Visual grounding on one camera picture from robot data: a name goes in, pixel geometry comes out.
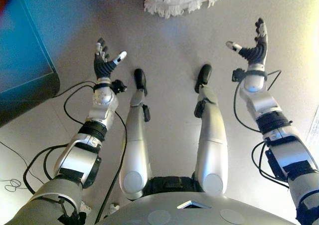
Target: white fingertip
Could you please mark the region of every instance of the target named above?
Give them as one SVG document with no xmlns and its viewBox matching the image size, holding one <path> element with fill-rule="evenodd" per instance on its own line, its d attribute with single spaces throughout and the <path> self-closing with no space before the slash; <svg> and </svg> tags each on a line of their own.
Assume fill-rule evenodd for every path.
<svg viewBox="0 0 319 225">
<path fill-rule="evenodd" d="M 95 53 L 96 54 L 101 54 L 101 52 L 102 52 L 102 46 L 101 46 L 101 44 L 99 42 L 97 42 L 96 43 L 96 51 L 95 51 Z"/>
<path fill-rule="evenodd" d="M 232 42 L 232 41 L 226 42 L 226 45 L 228 48 L 232 49 L 233 51 L 237 53 L 242 49 L 242 47 L 239 44 L 236 44 L 235 42 Z"/>
<path fill-rule="evenodd" d="M 118 57 L 116 57 L 116 58 L 113 60 L 113 62 L 114 62 L 115 64 L 120 63 L 120 62 L 126 57 L 126 55 L 127 55 L 127 52 L 126 52 L 126 51 L 121 52 L 121 53 L 118 55 Z"/>
<path fill-rule="evenodd" d="M 233 49 L 233 42 L 228 41 L 228 42 L 226 42 L 226 45 L 228 48 Z"/>
<path fill-rule="evenodd" d="M 126 56 L 127 56 L 127 52 L 126 51 L 123 51 L 123 52 L 120 53 L 121 60 L 124 59 Z"/>
</svg>

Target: black band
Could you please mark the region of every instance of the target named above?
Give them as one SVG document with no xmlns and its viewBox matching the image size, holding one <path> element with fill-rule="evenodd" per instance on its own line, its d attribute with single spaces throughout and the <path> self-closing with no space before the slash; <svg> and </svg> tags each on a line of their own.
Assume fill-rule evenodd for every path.
<svg viewBox="0 0 319 225">
<path fill-rule="evenodd" d="M 262 115 L 256 120 L 256 122 L 262 134 L 266 134 L 274 129 L 290 125 L 290 122 L 284 116 L 284 114 L 278 111 Z"/>
<path fill-rule="evenodd" d="M 105 134 L 107 132 L 107 128 L 96 121 L 87 121 L 85 124 L 81 127 L 79 130 L 79 133 L 81 134 L 89 134 L 101 142 L 104 141 Z"/>
<path fill-rule="evenodd" d="M 95 90 L 99 89 L 99 88 L 103 88 L 103 87 L 110 87 L 110 84 L 108 83 L 101 83 L 101 84 L 96 84 L 93 87 L 93 92 L 95 92 Z"/>
<path fill-rule="evenodd" d="M 259 75 L 259 76 L 264 76 L 265 80 L 267 81 L 267 73 L 264 71 L 260 71 L 260 70 L 247 70 L 245 73 L 245 77 L 247 75 Z"/>
</svg>

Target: robot leg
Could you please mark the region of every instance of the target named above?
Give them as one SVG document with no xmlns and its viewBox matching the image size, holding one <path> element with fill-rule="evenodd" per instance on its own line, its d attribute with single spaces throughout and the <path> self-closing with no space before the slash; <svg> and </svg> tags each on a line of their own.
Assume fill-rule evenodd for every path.
<svg viewBox="0 0 319 225">
<path fill-rule="evenodd" d="M 139 86 L 142 78 L 145 81 L 143 71 L 137 69 L 135 79 L 138 89 L 131 99 L 131 108 L 126 121 L 128 141 L 120 172 L 121 190 L 130 200 L 138 199 L 143 195 L 143 188 L 151 177 L 144 128 L 144 123 L 149 121 L 150 115 L 147 105 L 143 104 L 146 89 Z"/>
<path fill-rule="evenodd" d="M 203 66 L 202 71 L 209 70 Z M 205 83 L 198 83 L 198 103 L 195 116 L 202 119 L 199 137 L 197 162 L 194 177 L 202 189 L 212 196 L 222 195 L 226 191 L 228 180 L 228 152 L 227 140 L 222 115 L 218 107 L 218 100 Z"/>
</svg>

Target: black joint ring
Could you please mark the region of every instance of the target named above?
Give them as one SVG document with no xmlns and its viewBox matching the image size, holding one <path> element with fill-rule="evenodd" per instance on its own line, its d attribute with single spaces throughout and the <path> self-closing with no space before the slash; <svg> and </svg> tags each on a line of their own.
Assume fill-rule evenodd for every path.
<svg viewBox="0 0 319 225">
<path fill-rule="evenodd" d="M 93 87 L 93 92 L 95 92 L 95 90 L 97 90 L 97 89 L 99 89 L 99 88 L 103 88 L 103 87 L 110 87 L 110 85 L 107 84 L 107 83 L 96 84 L 96 85 Z"/>
<path fill-rule="evenodd" d="M 248 70 L 246 71 L 245 73 L 245 77 L 247 75 L 259 75 L 259 76 L 264 76 L 265 77 L 265 80 L 267 81 L 267 73 L 264 72 L 264 71 L 260 71 L 260 70 Z"/>
</svg>

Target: circular button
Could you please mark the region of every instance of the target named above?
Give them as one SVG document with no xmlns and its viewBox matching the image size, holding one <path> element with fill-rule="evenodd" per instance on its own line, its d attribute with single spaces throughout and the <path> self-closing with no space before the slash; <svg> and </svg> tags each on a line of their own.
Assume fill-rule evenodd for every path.
<svg viewBox="0 0 319 225">
<path fill-rule="evenodd" d="M 220 216 L 231 224 L 242 225 L 245 222 L 244 217 L 240 213 L 230 209 L 220 211 Z"/>
<path fill-rule="evenodd" d="M 165 225 L 170 220 L 170 214 L 164 210 L 156 210 L 148 216 L 148 221 L 151 225 Z"/>
</svg>

